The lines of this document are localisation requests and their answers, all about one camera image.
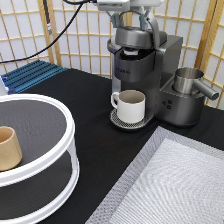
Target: round tray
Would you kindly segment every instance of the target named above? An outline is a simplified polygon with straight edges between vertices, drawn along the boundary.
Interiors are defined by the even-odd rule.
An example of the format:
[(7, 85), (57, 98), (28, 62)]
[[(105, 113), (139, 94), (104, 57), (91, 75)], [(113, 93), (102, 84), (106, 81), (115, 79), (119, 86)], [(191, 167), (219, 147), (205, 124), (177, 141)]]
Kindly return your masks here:
[(15, 129), (23, 154), (17, 167), (0, 172), (0, 223), (37, 223), (78, 180), (72, 115), (59, 101), (34, 94), (0, 97), (0, 114), (0, 126)]

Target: blue object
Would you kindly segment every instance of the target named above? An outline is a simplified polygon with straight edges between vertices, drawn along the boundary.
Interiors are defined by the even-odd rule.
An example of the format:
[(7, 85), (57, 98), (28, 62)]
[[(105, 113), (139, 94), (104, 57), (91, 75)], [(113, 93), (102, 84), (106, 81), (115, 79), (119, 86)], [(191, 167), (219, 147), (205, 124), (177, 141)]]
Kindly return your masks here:
[(12, 93), (21, 93), (65, 70), (67, 68), (36, 60), (3, 75), (2, 78), (5, 86), (14, 90)]

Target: mug handle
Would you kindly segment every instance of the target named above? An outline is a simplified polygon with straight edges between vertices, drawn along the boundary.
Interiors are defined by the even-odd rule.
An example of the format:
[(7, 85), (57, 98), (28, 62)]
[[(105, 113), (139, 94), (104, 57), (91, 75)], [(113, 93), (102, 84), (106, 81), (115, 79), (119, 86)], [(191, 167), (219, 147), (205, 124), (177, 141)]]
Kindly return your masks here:
[(117, 97), (119, 97), (119, 94), (120, 94), (119, 92), (114, 92), (111, 95), (111, 104), (115, 109), (117, 109), (117, 105), (114, 103), (114, 95), (117, 95)]

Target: ceramic cup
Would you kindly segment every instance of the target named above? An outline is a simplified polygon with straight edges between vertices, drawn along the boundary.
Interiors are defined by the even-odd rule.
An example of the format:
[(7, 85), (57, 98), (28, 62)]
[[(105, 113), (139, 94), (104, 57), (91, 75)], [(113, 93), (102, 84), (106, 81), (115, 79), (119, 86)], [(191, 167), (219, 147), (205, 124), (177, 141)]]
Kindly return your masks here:
[(16, 132), (10, 127), (0, 127), (0, 171), (12, 169), (22, 159)]
[(125, 123), (137, 123), (145, 116), (145, 95), (139, 91), (114, 92), (111, 95), (111, 104), (117, 109), (118, 118)]

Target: stainless steel pitcher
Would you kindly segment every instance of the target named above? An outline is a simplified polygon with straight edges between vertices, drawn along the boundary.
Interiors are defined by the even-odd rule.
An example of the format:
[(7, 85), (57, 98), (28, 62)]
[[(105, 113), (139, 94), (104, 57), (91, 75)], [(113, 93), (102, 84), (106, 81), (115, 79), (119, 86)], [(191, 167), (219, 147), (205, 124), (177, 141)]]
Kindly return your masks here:
[(201, 81), (203, 76), (204, 73), (200, 69), (179, 68), (175, 72), (173, 88), (179, 93), (188, 95), (192, 94), (194, 89), (197, 89), (210, 100), (216, 100), (219, 97), (219, 93)]

